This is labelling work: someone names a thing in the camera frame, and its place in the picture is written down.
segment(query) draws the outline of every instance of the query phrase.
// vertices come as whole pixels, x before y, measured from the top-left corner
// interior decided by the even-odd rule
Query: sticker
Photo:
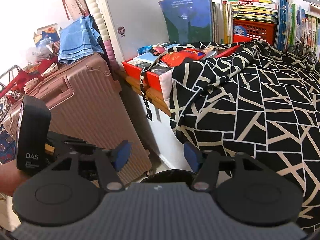
[[[118,33],[121,35],[121,37],[125,37],[125,29],[123,26],[118,28]]]
[[[235,25],[235,26],[233,26],[233,34],[246,37],[247,36],[247,29],[242,26]]]

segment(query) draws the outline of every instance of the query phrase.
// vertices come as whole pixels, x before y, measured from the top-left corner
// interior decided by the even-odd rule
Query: black device housing
[[[19,170],[35,174],[52,162],[44,153],[51,113],[45,103],[25,95],[17,126],[16,163]]]

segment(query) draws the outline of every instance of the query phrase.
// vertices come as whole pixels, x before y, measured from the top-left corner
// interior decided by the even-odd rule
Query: red plastic basket
[[[247,30],[248,37],[265,40],[273,46],[277,24],[233,19],[233,26],[235,25],[244,27]]]
[[[241,42],[241,41],[251,41],[251,38],[248,37],[243,37],[243,36],[239,36],[239,35],[233,35],[233,42]],[[226,49],[224,52],[218,54],[215,57],[227,57],[230,56],[232,53],[234,53],[236,51],[236,49],[239,47],[238,46],[233,46],[230,49]],[[126,73],[135,78],[135,79],[140,79],[140,72],[141,72],[141,68],[131,65],[128,63],[128,61],[132,60],[129,59],[127,61],[122,62],[124,70],[126,71]],[[147,72],[146,77],[143,79],[144,84],[145,85],[149,85],[150,87],[162,92],[161,90],[161,86],[160,86],[160,81],[159,81],[159,76],[155,73],[152,73],[150,71]]]

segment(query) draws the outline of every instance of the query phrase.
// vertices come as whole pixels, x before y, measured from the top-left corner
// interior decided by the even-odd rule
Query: stack of books
[[[269,0],[228,0],[232,18],[256,22],[277,23],[277,4]]]
[[[310,46],[309,51],[315,52],[319,60],[320,15],[305,11],[292,0],[279,0],[279,15],[275,48],[285,51],[301,42],[300,52],[305,54]]]

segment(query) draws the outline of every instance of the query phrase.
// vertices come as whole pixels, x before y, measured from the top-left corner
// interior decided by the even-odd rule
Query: bed
[[[305,58],[262,40],[175,50],[234,45],[240,47],[231,56],[173,69],[171,128],[181,143],[227,156],[246,152],[295,183],[304,197],[297,223],[314,231],[320,224],[320,74]]]

